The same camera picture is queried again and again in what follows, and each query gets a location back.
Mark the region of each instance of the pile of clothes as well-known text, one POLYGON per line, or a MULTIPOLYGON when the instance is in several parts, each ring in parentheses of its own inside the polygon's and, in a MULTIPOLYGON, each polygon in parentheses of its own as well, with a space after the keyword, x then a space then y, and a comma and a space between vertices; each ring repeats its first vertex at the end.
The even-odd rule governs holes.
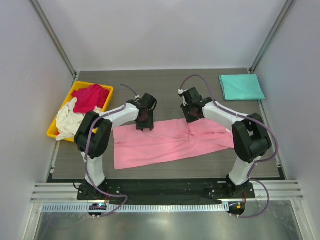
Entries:
POLYGON ((60 141, 74 138, 86 113, 90 111, 102 112, 109 93, 109 90, 98 84, 74 91, 71 94, 73 99, 67 102, 57 114, 55 124, 58 132, 55 139, 60 141))

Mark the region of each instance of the white vent grille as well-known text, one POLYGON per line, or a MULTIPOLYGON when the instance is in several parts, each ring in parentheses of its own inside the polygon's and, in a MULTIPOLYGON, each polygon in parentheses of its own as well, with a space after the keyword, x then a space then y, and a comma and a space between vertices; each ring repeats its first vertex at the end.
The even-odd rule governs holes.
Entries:
MULTIPOLYGON (((45 203, 42 213, 84 213, 96 212, 89 210, 93 203, 45 203)), ((106 210, 101 212, 111 212, 117 205, 107 204, 106 210)), ((178 212, 225 212, 229 211, 228 202, 219 205, 177 205, 177 206, 157 206, 157 205, 124 205, 118 213, 178 213, 178 212)))

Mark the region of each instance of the white wall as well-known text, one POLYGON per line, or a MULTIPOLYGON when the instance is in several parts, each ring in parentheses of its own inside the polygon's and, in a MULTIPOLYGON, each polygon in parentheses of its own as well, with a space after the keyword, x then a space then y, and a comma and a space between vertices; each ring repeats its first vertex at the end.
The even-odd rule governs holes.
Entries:
POLYGON ((54 139, 47 128, 72 77, 27 0, 0 1, 0 239, 21 239, 54 139))
POLYGON ((83 70, 251 67, 285 0, 39 0, 83 70))
POLYGON ((258 66, 268 119, 289 178, 320 226, 320 1, 296 1, 258 66))

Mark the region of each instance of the folded turquoise towel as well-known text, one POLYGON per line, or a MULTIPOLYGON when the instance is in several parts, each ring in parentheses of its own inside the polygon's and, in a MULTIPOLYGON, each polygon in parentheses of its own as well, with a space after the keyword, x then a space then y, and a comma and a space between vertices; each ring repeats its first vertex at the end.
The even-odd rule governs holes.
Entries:
POLYGON ((255 74, 221 75, 219 79, 227 101, 265 99, 255 74))

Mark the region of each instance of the gray floor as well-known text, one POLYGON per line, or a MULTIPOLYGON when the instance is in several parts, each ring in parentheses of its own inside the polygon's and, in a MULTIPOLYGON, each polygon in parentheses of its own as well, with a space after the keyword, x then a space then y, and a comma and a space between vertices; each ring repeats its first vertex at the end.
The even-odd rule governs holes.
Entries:
MULTIPOLYGON (((265 202, 247 202, 243 215, 265 202)), ((119 213, 100 220, 88 213, 42 213, 35 240, 302 240, 290 201, 271 201, 254 219, 226 212, 119 213)))
MULTIPOLYGON (((114 87, 113 100, 109 110, 121 106, 125 100, 121 94, 120 84, 135 89, 140 96, 150 93, 158 100, 154 112, 155 121, 184 118, 180 109, 182 99, 178 88, 182 81, 192 75, 200 74, 209 81, 214 98, 228 108, 241 113, 261 114, 257 101, 224 101, 220 75, 247 74, 246 69, 202 69, 202 70, 136 70, 136 71, 98 71, 81 72, 78 80, 114 87)), ((194 77, 184 89, 196 87, 202 97, 208 97, 206 85, 200 78, 194 77)), ((125 90, 126 100, 133 99, 133 94, 125 90)), ((103 170, 109 179, 175 179, 175 178, 224 178, 233 168, 236 154, 233 149, 226 149, 202 156, 153 164, 148 166, 115 170, 114 141, 111 136, 107 151, 103 155, 103 170)), ((74 143, 62 141, 57 154, 54 179, 83 179, 85 175, 83 159, 74 143)), ((279 177, 276 161, 258 165, 253 177, 279 177)))

